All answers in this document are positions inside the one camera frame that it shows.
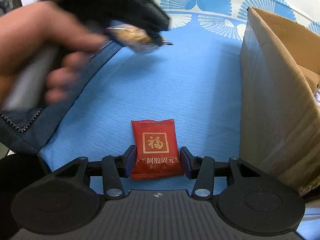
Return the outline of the person left hand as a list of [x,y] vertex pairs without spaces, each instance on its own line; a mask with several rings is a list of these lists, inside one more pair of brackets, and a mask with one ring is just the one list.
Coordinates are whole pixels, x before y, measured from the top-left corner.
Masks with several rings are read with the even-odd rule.
[[88,30],[72,14],[50,1],[36,2],[1,17],[1,101],[8,96],[26,62],[49,43],[64,46],[70,54],[46,78],[47,103],[67,98],[87,57],[96,53],[107,37]]

